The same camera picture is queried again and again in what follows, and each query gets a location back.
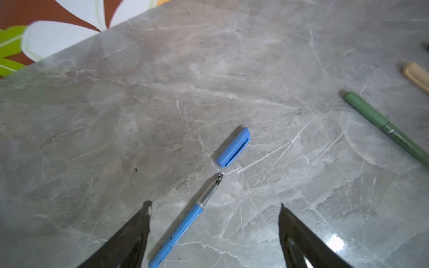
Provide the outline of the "blue pen cap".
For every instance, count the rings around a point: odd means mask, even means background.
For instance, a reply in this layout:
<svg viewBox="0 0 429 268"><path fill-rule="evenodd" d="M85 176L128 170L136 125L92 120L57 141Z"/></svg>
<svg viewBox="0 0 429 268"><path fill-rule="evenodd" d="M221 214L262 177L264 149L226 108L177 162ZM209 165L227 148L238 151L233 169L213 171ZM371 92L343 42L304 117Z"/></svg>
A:
<svg viewBox="0 0 429 268"><path fill-rule="evenodd" d="M244 127L229 143L227 148L216 159L216 163L221 168L229 167L235 159L242 153L244 148L251 141L251 133L247 127Z"/></svg>

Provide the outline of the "light green pen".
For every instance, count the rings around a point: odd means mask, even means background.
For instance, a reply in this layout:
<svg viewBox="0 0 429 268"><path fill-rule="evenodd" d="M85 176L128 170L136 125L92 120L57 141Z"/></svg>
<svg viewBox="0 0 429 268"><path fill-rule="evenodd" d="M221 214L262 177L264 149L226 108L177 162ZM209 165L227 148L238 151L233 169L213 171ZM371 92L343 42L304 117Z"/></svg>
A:
<svg viewBox="0 0 429 268"><path fill-rule="evenodd" d="M353 91L341 92L345 102L358 111L371 124L377 127L397 145L414 157L426 168L429 167L429 154L404 134L398 127L392 124L388 118L378 112L373 106Z"/></svg>

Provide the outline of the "blue pen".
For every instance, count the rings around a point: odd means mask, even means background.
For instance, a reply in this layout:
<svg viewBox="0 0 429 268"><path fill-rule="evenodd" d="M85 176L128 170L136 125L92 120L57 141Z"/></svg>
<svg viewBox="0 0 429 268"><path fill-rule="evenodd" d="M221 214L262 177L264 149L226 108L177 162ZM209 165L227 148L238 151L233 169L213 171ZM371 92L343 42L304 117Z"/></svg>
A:
<svg viewBox="0 0 429 268"><path fill-rule="evenodd" d="M169 253L173 250L176 243L181 239L185 232L190 228L192 223L197 217L203 212L208 201L212 198L215 191L223 181L224 174L216 176L216 179L208 186L201 197L196 201L195 205L183 218L181 223L177 226L174 232L169 236L167 241L163 244L156 255L150 260L149 268L158 268L160 264L165 260Z"/></svg>

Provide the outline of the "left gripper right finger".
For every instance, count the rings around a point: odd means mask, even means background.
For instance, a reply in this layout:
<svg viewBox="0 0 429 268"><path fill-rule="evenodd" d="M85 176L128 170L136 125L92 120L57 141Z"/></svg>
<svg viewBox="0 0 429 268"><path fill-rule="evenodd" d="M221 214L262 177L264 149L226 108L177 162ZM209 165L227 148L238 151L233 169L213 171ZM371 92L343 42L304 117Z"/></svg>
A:
<svg viewBox="0 0 429 268"><path fill-rule="evenodd" d="M280 208L279 241L288 268L349 268L339 255L334 253L291 210L283 204Z"/></svg>

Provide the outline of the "beige pen cap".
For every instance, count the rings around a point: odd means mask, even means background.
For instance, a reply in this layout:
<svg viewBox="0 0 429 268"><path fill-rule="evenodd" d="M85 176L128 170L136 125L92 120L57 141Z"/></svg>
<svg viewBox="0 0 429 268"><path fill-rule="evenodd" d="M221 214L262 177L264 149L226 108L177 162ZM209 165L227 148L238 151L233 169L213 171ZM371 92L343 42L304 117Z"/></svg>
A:
<svg viewBox="0 0 429 268"><path fill-rule="evenodd" d="M426 94L429 93L429 73L416 62L407 63L403 75Z"/></svg>

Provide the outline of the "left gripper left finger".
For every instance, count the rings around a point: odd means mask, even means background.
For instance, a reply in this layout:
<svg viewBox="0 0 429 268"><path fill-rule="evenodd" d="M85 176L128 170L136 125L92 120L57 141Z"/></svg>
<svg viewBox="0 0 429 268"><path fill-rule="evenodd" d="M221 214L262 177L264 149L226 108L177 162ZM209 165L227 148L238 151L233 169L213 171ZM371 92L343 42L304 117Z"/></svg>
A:
<svg viewBox="0 0 429 268"><path fill-rule="evenodd" d="M144 202L143 207L79 267L140 268L150 233L151 205L151 201Z"/></svg>

